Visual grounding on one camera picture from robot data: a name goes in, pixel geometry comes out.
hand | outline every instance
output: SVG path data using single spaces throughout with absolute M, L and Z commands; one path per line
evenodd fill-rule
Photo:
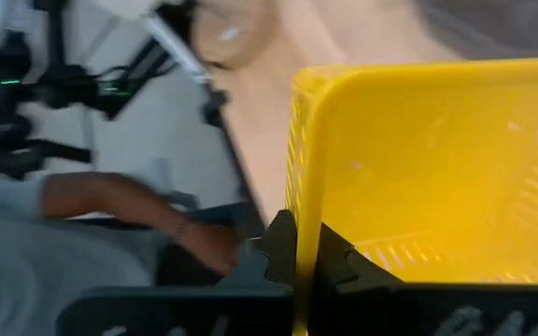
M 230 275 L 236 267 L 238 238 L 221 225 L 191 222 L 184 228 L 180 243 L 209 269 Z

person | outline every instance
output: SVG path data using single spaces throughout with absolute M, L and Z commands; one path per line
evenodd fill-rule
M 60 220 L 92 212 L 152 231 L 118 231 Z M 52 336 L 57 315 L 93 287 L 151 286 L 171 239 L 206 267 L 228 275 L 237 238 L 199 223 L 124 175 L 0 177 L 0 336 Z

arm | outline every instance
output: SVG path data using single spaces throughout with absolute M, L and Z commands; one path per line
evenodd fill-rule
M 231 230 L 189 221 L 162 197 L 127 176 L 49 175 L 43 182 L 40 197 L 43 217 L 108 213 L 120 221 L 140 223 L 167 233 L 218 273 L 229 274 L 235 267 L 237 239 Z

gray shirt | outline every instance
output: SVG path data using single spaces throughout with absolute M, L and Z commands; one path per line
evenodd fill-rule
M 150 286 L 164 237 L 42 218 L 43 178 L 0 178 L 0 336 L 52 336 L 85 289 Z

basket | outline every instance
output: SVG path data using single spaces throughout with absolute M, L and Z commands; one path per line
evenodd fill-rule
M 405 282 L 538 284 L 538 59 L 307 68 L 292 110 L 298 302 L 321 221 Z

